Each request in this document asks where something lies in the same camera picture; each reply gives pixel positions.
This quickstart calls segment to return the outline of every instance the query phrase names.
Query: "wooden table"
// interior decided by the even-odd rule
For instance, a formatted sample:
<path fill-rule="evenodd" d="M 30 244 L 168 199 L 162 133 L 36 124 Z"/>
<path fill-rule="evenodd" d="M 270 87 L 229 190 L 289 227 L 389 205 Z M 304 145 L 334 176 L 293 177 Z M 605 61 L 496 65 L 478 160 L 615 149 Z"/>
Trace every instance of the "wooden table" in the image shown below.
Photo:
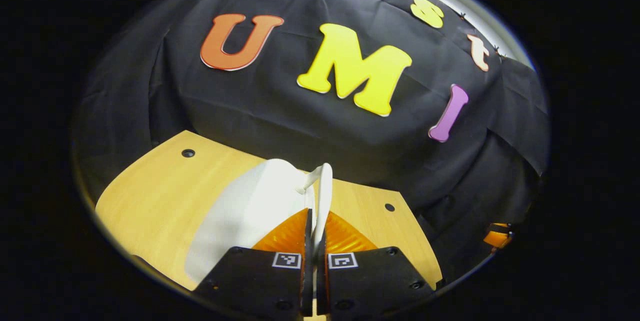
<path fill-rule="evenodd" d="M 185 149 L 194 157 L 183 157 Z M 124 250 L 192 291 L 197 284 L 185 273 L 185 260 L 195 233 L 222 190 L 264 161 L 183 131 L 122 171 L 95 211 Z M 334 179 L 330 210 L 378 248 L 400 248 L 435 289 L 442 278 L 438 260 L 399 192 Z"/>

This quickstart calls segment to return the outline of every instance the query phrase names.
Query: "letter m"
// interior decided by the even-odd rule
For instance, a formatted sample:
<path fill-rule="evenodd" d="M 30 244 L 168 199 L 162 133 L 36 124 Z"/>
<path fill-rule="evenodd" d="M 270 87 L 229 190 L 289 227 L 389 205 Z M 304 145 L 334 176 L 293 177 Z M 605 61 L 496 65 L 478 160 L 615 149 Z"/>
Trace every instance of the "letter m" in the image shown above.
<path fill-rule="evenodd" d="M 386 117 L 391 113 L 389 104 L 400 75 L 411 66 L 411 57 L 403 50 L 385 45 L 362 59 L 358 34 L 349 27 L 323 24 L 320 31 L 324 40 L 307 73 L 297 77 L 297 84 L 316 93 L 328 93 L 327 80 L 334 68 L 335 89 L 343 99 L 363 82 L 366 86 L 356 93 L 353 102 L 374 114 Z"/>

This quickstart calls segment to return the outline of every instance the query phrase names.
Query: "black fabric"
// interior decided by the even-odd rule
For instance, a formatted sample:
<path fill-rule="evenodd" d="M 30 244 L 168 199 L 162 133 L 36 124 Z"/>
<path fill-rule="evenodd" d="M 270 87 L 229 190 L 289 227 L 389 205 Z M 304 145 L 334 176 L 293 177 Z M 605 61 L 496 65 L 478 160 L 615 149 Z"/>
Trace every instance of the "black fabric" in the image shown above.
<path fill-rule="evenodd" d="M 491 52 L 489 71 L 479 70 L 467 34 L 489 50 L 491 43 L 445 4 L 430 2 L 445 14 L 441 29 L 412 14 L 413 0 L 158 0 L 114 39 L 77 107 L 73 142 L 87 192 L 98 200 L 139 157 L 191 130 L 299 169 L 327 162 L 337 179 L 400 191 L 446 275 L 468 270 L 486 256 L 479 248 L 489 223 L 524 216 L 547 167 L 548 105 L 525 65 Z M 227 53 L 242 49 L 254 16 L 285 22 L 250 66 L 209 68 L 202 43 L 213 18 L 231 13 L 246 19 L 227 38 Z M 384 45 L 412 57 L 389 116 L 354 104 L 363 85 L 338 98 L 333 72 L 328 93 L 297 85 L 322 43 L 324 23 L 357 32 L 363 58 Z M 469 103 L 450 139 L 439 143 L 428 130 L 451 84 L 464 88 Z"/>

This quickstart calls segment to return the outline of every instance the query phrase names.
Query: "white object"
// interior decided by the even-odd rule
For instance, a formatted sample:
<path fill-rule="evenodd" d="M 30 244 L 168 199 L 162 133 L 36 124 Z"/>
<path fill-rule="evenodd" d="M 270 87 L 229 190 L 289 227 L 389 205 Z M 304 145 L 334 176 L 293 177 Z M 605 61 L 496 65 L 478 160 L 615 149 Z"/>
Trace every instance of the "white object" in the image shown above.
<path fill-rule="evenodd" d="M 318 218 L 313 189 L 320 179 Z M 233 246 L 252 248 L 302 209 L 313 210 L 314 250 L 331 206 L 333 171 L 328 163 L 305 175 L 283 159 L 269 159 L 233 180 L 206 214 L 189 247 L 184 269 L 200 283 Z"/>

